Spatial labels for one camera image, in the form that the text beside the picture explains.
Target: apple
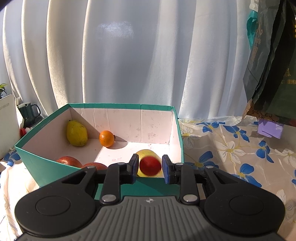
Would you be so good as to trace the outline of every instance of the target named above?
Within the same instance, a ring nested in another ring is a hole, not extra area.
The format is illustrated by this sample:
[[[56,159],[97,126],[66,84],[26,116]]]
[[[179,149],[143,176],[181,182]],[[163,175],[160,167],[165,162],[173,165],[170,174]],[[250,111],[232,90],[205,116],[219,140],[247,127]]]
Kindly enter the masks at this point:
[[[146,156],[141,159],[139,169],[146,176],[155,176],[161,170],[161,163],[153,156]]]
[[[62,163],[68,166],[73,166],[73,167],[82,167],[82,164],[80,161],[78,161],[76,158],[71,157],[71,156],[62,156],[61,158],[57,159],[56,162]]]
[[[104,164],[99,163],[99,162],[90,162],[90,163],[84,164],[82,166],[82,168],[87,167],[87,166],[94,166],[94,167],[96,167],[97,170],[105,170],[108,168],[107,166],[105,166]]]

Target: purple paper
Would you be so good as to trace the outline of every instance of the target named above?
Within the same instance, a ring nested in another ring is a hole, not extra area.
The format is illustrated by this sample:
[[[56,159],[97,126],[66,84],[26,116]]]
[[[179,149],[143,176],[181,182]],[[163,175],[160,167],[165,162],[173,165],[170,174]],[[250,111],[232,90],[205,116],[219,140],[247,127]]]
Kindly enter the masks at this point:
[[[274,136],[278,139],[281,138],[284,125],[270,120],[259,120],[258,133],[267,137]]]

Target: tablecloth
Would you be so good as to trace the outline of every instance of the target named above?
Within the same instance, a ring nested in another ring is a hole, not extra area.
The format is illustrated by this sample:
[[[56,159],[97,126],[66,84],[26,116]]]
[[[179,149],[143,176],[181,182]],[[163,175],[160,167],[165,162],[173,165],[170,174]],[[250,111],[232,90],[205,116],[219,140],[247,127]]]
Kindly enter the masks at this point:
[[[296,238],[296,154],[283,139],[257,133],[254,117],[179,119],[185,162],[195,169],[213,165],[277,195],[286,207],[279,234]],[[21,230],[14,217],[18,200],[38,189],[16,150],[0,162],[0,240],[15,240]]]

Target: white curtain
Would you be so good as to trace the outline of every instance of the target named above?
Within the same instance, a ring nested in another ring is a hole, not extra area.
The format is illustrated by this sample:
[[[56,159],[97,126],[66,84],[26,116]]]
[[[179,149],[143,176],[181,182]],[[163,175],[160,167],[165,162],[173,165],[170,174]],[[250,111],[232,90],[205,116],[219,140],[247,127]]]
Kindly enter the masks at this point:
[[[241,115],[249,5],[12,0],[0,12],[0,82],[44,115],[82,102],[173,105],[180,118]]]

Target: dark green mug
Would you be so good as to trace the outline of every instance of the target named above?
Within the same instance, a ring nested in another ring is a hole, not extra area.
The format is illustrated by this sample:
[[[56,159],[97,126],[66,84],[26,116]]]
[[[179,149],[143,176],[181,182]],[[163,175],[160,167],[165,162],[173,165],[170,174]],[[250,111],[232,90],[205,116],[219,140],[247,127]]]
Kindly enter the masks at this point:
[[[38,115],[34,114],[32,106],[36,106],[39,113]],[[41,111],[39,109],[39,106],[36,104],[31,104],[30,102],[22,103],[17,106],[20,113],[22,114],[22,117],[24,118],[24,128],[30,127],[32,124],[34,124],[36,117],[41,115]]]

